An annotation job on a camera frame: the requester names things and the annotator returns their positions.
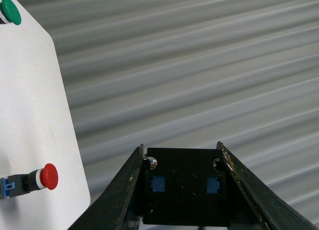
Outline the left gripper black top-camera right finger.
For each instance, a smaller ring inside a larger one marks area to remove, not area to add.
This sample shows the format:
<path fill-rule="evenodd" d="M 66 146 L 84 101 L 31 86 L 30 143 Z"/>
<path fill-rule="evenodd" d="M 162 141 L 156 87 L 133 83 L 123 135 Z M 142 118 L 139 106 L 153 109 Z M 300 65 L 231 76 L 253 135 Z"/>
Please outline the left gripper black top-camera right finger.
<path fill-rule="evenodd" d="M 240 195 L 255 223 L 240 222 L 232 230 L 315 230 L 317 227 L 299 214 L 285 201 L 270 190 L 255 174 L 253 174 L 222 142 L 216 148 L 223 153 L 223 162 L 239 188 Z"/>

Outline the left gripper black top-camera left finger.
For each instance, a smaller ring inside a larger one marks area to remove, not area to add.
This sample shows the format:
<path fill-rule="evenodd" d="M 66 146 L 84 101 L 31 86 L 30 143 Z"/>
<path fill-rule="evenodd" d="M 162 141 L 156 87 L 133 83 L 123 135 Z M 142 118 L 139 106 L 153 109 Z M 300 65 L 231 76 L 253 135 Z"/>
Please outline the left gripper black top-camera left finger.
<path fill-rule="evenodd" d="M 138 230 L 144 184 L 144 146 L 137 147 L 70 230 Z"/>

